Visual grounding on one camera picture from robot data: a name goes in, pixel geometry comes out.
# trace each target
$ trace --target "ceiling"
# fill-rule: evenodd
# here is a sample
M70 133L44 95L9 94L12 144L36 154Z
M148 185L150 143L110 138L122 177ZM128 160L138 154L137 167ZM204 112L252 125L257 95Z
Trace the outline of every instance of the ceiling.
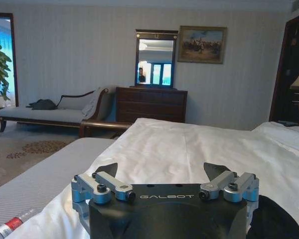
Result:
M173 51L172 40L147 40L140 39L140 44L145 44L145 51Z
M0 3L287 11L293 0L0 0Z

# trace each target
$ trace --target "red and silver bottle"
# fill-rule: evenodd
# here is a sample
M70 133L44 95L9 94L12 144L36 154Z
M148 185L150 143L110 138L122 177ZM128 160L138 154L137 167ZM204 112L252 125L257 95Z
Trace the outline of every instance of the red and silver bottle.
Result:
M22 212L16 217L12 218L10 221L0 226L0 239L6 238L10 235L17 227L22 223L26 222L28 219L32 218L34 215L38 214L39 210L31 208L26 212Z

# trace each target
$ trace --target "blue curtain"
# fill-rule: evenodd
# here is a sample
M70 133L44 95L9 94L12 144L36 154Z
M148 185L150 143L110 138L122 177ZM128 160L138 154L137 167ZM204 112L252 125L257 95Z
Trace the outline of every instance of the blue curtain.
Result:
M0 26L0 45L2 46L2 52L4 52L10 59L12 58L12 37L11 31ZM7 62L8 67L11 71L8 72L8 77L6 80L9 82L9 92L14 93L14 72L13 72L13 62Z

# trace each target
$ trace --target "mirror frame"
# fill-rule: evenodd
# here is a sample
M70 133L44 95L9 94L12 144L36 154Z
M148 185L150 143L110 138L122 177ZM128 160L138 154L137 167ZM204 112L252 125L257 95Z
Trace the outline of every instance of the mirror frame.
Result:
M175 67L175 51L176 51L177 38L178 38L178 31L136 29L136 60L135 60L135 83L134 83L135 87L142 87L142 88L173 88L174 67ZM172 40L173 41L173 53L172 53L172 60L171 60L171 70L170 70L171 73L170 73L170 85L169 86L138 83L140 39L146 39L146 40Z

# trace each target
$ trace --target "chaise lounge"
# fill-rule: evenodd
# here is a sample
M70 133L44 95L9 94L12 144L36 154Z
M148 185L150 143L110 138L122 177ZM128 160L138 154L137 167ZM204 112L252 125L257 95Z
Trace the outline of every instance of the chaise lounge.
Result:
M8 120L66 127L80 127L81 121L86 119L104 120L111 112L114 93L115 87L103 87L79 96L62 95L55 110L2 109L0 132L4 132Z

